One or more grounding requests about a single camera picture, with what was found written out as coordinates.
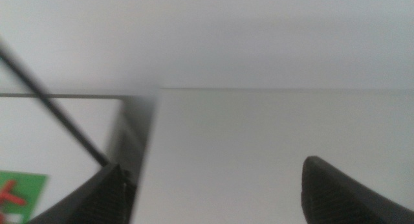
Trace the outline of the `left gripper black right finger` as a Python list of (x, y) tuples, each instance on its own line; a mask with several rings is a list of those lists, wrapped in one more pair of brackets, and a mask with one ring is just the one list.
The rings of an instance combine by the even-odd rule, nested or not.
[(317, 156), (309, 156), (303, 163), (301, 207), (307, 223), (413, 224), (412, 210)]

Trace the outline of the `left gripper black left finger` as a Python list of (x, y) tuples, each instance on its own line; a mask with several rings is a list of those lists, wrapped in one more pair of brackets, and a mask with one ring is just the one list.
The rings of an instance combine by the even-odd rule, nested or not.
[(124, 178), (108, 164), (86, 183), (31, 219), (29, 224), (123, 224), (126, 216)]

